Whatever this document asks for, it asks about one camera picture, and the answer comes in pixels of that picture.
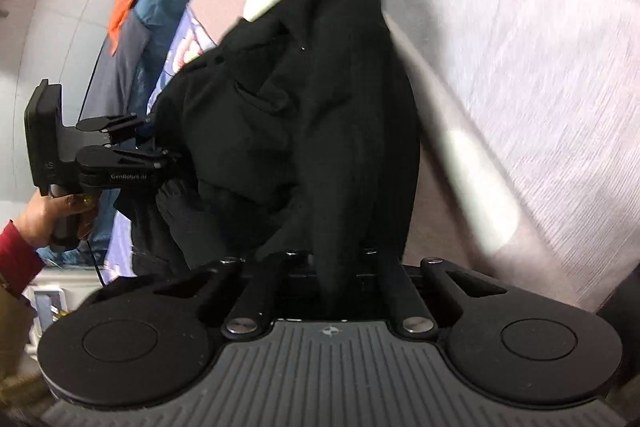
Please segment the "person's left hand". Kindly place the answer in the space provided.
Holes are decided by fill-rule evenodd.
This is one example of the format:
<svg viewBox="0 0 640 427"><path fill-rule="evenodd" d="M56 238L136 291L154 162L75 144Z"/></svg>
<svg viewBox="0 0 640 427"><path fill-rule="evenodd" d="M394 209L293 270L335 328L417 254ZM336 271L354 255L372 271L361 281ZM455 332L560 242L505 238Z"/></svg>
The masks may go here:
<svg viewBox="0 0 640 427"><path fill-rule="evenodd" d="M22 239L32 247L47 246L58 220L77 217L78 239L86 239L98 214L98 200L90 195L42 196L38 191L25 209L13 219L14 227Z"/></svg>

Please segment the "red left sleeve forearm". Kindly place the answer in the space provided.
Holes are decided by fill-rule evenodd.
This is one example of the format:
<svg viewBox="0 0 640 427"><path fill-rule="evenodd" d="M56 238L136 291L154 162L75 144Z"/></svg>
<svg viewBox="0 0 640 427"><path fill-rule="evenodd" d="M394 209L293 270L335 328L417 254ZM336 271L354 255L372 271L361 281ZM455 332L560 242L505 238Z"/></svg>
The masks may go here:
<svg viewBox="0 0 640 427"><path fill-rule="evenodd" d="M21 297L43 268L37 249L29 245L9 221L0 236L1 287L13 297Z"/></svg>

